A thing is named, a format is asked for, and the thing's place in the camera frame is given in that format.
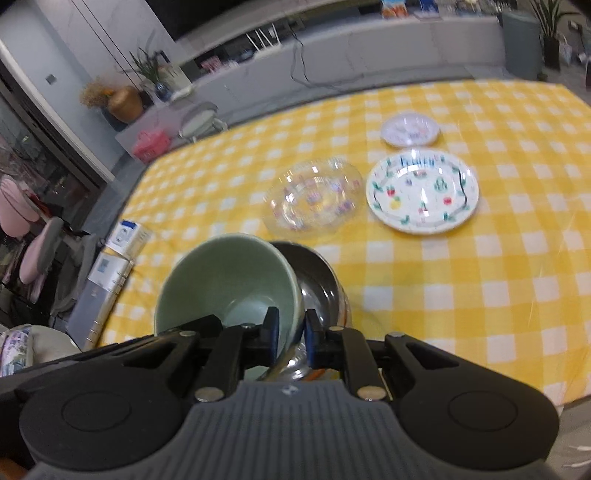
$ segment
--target white bag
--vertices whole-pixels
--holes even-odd
[[[558,54],[567,65],[570,65],[570,62],[573,60],[573,47],[569,45],[564,35],[562,35],[562,39],[558,43]]]

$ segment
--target stainless steel bowl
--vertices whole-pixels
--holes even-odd
[[[317,252],[291,242],[271,242],[295,271],[304,299],[304,308],[315,309],[325,326],[347,326],[351,312],[347,295],[328,262]],[[303,337],[277,359],[262,380],[293,381],[305,379],[312,372],[307,364]]]

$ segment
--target white box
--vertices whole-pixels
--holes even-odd
[[[146,242],[150,231],[129,220],[121,220],[109,235],[106,246],[128,260],[135,260]]]

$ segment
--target gold vase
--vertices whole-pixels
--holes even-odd
[[[126,86],[117,90],[109,98],[109,112],[117,120],[130,124],[144,113],[144,106],[135,87]]]

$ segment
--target pink basket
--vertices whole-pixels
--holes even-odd
[[[138,141],[134,145],[134,157],[144,163],[150,163],[165,154],[170,148],[170,138],[164,130],[142,130],[138,134]]]

